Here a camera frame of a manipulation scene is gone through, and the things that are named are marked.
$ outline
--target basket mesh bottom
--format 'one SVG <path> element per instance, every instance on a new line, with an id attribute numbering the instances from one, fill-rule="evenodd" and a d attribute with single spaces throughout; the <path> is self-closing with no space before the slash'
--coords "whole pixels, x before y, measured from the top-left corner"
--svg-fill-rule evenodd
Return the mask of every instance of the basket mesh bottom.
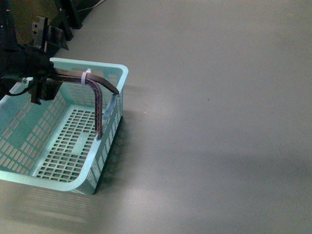
<path id="1" fill-rule="evenodd" d="M 94 111 L 73 108 L 50 137 L 48 155 L 34 176 L 62 182 L 75 180 L 96 136 Z"/>

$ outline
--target gray floor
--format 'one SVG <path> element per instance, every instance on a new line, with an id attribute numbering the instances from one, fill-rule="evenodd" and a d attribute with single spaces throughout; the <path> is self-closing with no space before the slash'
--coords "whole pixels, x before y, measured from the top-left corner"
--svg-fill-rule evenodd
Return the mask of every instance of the gray floor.
<path id="1" fill-rule="evenodd" d="M 93 196 L 0 182 L 24 234 L 312 233 L 312 2 L 108 0 L 69 59 L 129 68 Z"/>

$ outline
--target cable tie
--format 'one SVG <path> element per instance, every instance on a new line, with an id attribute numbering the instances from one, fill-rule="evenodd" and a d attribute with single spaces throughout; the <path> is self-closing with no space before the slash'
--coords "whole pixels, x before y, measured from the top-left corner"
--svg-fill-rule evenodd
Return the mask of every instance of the cable tie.
<path id="1" fill-rule="evenodd" d="M 86 84 L 85 82 L 86 82 L 87 73 L 91 73 L 91 69 L 90 68 L 88 68 L 87 71 L 82 73 L 82 76 L 81 76 L 81 83 L 82 84 Z"/>

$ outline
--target light blue basket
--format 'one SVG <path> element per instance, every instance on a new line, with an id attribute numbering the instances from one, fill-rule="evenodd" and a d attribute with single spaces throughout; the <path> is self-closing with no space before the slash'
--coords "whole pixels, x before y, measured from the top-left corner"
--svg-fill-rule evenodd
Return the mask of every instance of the light blue basket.
<path id="1" fill-rule="evenodd" d="M 41 105 L 30 95 L 0 101 L 0 179 L 59 191 L 93 194 L 122 116 L 123 65 L 52 58 L 55 68 L 91 68 L 109 80 L 119 95 L 103 92 L 103 137 L 96 139 L 94 92 L 63 83 L 53 101 Z M 17 83 L 12 93 L 27 84 Z"/>

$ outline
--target robotic arm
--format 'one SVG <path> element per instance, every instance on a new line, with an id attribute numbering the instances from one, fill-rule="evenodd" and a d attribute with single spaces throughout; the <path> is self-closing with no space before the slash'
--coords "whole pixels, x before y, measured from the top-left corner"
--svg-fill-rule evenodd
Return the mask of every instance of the robotic arm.
<path id="1" fill-rule="evenodd" d="M 98 84 L 103 85 L 114 94 L 119 91 L 109 81 L 91 73 L 81 73 L 54 68 L 46 54 L 47 43 L 67 48 L 64 32 L 49 25 L 47 18 L 39 17 L 33 23 L 34 46 L 18 44 L 13 16 L 9 1 L 0 0 L 0 88 L 9 96 L 18 96 L 26 92 L 31 94 L 31 102 L 41 104 L 40 100 L 53 100 L 63 82 L 89 85 L 95 93 L 95 128 L 98 137 L 102 136 L 102 91 Z M 8 80 L 22 81 L 33 77 L 28 87 L 19 94 L 12 94 L 6 88 Z"/>
<path id="2" fill-rule="evenodd" d="M 45 53 L 45 35 L 47 35 L 43 33 L 45 29 L 49 29 L 48 25 L 43 25 L 40 31 L 41 41 L 44 41 L 41 46 L 18 44 L 9 2 L 8 0 L 0 1 L 0 88 L 7 95 L 17 96 L 28 91 L 31 94 L 31 102 L 35 104 L 40 104 L 40 99 L 54 99 L 61 82 L 45 78 L 53 71 L 53 63 Z M 25 77 L 34 79 L 20 94 L 11 94 L 5 87 L 8 79 L 21 81 Z"/>

